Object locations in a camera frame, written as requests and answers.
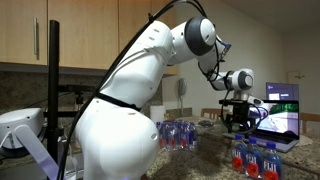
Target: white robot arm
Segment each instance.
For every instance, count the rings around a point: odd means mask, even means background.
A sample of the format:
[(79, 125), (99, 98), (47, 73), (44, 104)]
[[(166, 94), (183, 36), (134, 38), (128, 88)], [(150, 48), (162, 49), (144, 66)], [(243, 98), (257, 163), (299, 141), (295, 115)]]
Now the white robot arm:
[[(216, 38), (214, 25), (196, 17), (170, 30), (153, 22), (132, 45), (90, 102), (76, 126), (76, 137), (84, 154), (84, 179), (139, 179), (153, 163), (158, 152), (157, 129), (139, 112), (156, 92), (165, 67), (193, 58), (208, 74), (225, 55), (230, 45)], [(232, 76), (213, 72), (210, 83), (218, 90), (222, 77), (230, 78), (231, 88), (239, 86), (242, 72)]]

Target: wooden cabinet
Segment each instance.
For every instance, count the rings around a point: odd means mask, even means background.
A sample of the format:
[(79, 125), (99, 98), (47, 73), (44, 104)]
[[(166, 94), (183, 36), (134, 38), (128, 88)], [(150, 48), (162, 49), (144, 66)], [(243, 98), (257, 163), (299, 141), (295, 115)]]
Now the wooden cabinet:
[(60, 66), (108, 69), (118, 55), (117, 0), (48, 0), (60, 23)]
[[(161, 8), (163, 8), (166, 4), (168, 4), (171, 0), (151, 0), (151, 12), (152, 14), (157, 13)], [(164, 22), (169, 28), (174, 28), (177, 26), (177, 19), (176, 19), (176, 11), (174, 8), (169, 9), (166, 13), (164, 13), (158, 21)], [(179, 67), (175, 66), (168, 66), (165, 71), (165, 76), (176, 75), (179, 73)]]
[[(169, 0), (119, 0), (119, 50), (121, 51), (131, 38), (148, 22), (148, 13), (154, 14)], [(175, 26), (174, 10), (161, 16), (160, 21), (169, 27)], [(178, 74), (178, 66), (167, 67), (165, 75)]]
[[(151, 12), (152, 14), (157, 13), (161, 8), (168, 4), (171, 0), (151, 0)], [(169, 9), (164, 13), (158, 21), (164, 22), (169, 28), (177, 26), (177, 15), (174, 8)]]
[(0, 62), (47, 64), (47, 1), (0, 0)]
[[(60, 67), (106, 70), (148, 22), (148, 13), (154, 14), (167, 2), (0, 0), (0, 62), (47, 65), (49, 22), (56, 20), (60, 24)], [(173, 13), (170, 10), (159, 20), (174, 27)], [(177, 66), (168, 67), (165, 74), (177, 74)]]

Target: backsplash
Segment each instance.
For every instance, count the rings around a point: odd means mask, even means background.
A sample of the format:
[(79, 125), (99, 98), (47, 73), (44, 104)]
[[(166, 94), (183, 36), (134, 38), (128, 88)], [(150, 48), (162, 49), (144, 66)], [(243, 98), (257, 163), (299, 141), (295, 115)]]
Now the backsplash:
[[(86, 85), (97, 87), (102, 80), (101, 76), (66, 75), (60, 74), (59, 85)], [(141, 112), (149, 117), (150, 105), (162, 104), (162, 84), (156, 94), (143, 107)], [(59, 93), (59, 111), (75, 110), (75, 93)], [(90, 93), (84, 93), (88, 99)], [(47, 107), (48, 74), (24, 72), (0, 72), (0, 114), (12, 110), (22, 109), (36, 102), (32, 107)]]

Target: black pole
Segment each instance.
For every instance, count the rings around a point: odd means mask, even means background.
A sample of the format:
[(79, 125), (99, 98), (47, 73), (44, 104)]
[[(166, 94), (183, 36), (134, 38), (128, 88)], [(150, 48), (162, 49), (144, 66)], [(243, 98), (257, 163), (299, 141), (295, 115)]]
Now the black pole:
[(50, 20), (47, 149), (58, 162), (59, 22)]

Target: white robot component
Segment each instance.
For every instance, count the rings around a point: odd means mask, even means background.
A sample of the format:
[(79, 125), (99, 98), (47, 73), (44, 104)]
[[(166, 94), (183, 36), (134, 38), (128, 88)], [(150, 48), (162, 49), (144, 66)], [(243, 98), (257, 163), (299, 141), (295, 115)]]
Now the white robot component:
[(43, 146), (45, 128), (40, 108), (11, 111), (0, 116), (0, 154), (5, 157), (32, 155), (49, 179), (56, 179), (58, 165)]
[[(84, 154), (85, 180), (139, 179), (146, 173), (158, 153), (158, 133), (154, 123), (137, 109), (154, 95), (167, 65), (196, 58), (204, 74), (212, 71), (230, 48), (216, 37), (213, 24), (204, 17), (193, 18), (171, 31), (158, 21), (147, 28), (76, 126)], [(232, 78), (227, 73), (212, 72), (211, 78), (222, 81), (225, 77), (230, 88), (249, 90), (253, 75), (247, 71), (236, 71)], [(217, 82), (216, 89), (227, 88)]]

